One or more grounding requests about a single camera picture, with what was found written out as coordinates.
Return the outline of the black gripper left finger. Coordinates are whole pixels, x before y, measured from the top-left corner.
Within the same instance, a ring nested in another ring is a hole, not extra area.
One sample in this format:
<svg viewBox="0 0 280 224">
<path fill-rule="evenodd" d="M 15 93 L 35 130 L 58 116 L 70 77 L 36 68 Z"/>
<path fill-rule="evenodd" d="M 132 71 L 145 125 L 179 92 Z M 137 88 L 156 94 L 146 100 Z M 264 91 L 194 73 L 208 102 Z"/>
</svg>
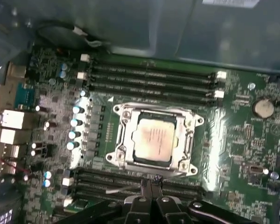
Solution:
<svg viewBox="0 0 280 224">
<path fill-rule="evenodd" d="M 151 221 L 152 182 L 141 181 L 140 195 L 127 197 L 124 204 L 102 201 L 67 218 L 59 224 L 148 224 Z"/>
</svg>

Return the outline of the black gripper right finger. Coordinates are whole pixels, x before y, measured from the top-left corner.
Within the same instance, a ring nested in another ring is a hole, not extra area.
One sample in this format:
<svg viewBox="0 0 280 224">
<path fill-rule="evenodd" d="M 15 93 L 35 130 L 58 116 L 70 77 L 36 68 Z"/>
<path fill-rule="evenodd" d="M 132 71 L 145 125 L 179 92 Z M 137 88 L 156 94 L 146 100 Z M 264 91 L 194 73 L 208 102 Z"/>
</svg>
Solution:
<svg viewBox="0 0 280 224">
<path fill-rule="evenodd" d="M 167 224 L 251 224 L 252 220 L 217 207 L 203 200 L 194 200 L 186 206 L 177 199 L 162 194 L 163 177 L 154 176 L 159 194 L 156 206 Z"/>
</svg>

